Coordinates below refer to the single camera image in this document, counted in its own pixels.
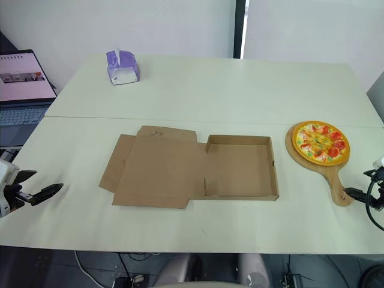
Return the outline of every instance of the open pizza box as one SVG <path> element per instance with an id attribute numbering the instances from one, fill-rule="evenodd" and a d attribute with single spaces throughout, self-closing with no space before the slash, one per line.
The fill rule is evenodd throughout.
<path id="1" fill-rule="evenodd" d="M 113 205 L 184 208 L 191 199 L 276 200 L 270 137 L 210 135 L 143 126 L 120 135 L 99 187 Z"/>

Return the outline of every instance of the white wall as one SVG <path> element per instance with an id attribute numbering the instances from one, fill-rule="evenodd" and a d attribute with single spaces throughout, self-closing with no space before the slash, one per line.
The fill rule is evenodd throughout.
<path id="1" fill-rule="evenodd" d="M 384 70 L 384 1 L 250 0 L 244 58 L 346 62 L 367 91 Z"/>
<path id="2" fill-rule="evenodd" d="M 231 58 L 234 22 L 235 0 L 0 0 L 0 30 L 59 89 L 89 54 L 117 47 Z"/>

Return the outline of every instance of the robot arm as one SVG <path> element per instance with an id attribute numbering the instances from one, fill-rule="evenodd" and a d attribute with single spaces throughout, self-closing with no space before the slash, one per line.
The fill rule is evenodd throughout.
<path id="1" fill-rule="evenodd" d="M 355 200 L 365 203 L 365 209 L 370 220 L 379 229 L 384 231 L 384 227 L 375 221 L 370 211 L 370 207 L 377 211 L 380 211 L 384 208 L 384 155 L 373 163 L 373 167 L 375 169 L 364 172 L 365 175 L 371 178 L 371 184 L 368 187 L 367 193 L 364 193 L 363 191 L 356 188 L 345 188 L 344 191 Z M 375 183 L 379 185 L 380 197 L 378 199 L 371 195 L 372 188 Z"/>
<path id="2" fill-rule="evenodd" d="M 37 205 L 55 195 L 63 186 L 53 184 L 35 195 L 21 191 L 21 182 L 36 174 L 36 171 L 20 171 L 16 165 L 0 160 L 0 218 L 24 206 L 25 202 Z"/>

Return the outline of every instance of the laptop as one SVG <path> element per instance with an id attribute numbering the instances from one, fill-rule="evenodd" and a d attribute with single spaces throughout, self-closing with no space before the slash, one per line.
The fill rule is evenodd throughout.
<path id="1" fill-rule="evenodd" d="M 23 146 L 56 93 L 32 50 L 0 55 L 0 147 Z"/>

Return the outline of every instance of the paddle handle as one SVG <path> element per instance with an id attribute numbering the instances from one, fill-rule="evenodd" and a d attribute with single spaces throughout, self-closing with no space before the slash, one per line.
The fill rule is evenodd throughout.
<path id="1" fill-rule="evenodd" d="M 348 206 L 352 202 L 352 198 L 344 192 L 344 187 L 338 177 L 339 167 L 327 167 L 323 170 L 322 175 L 327 180 L 331 189 L 332 200 L 338 206 Z"/>

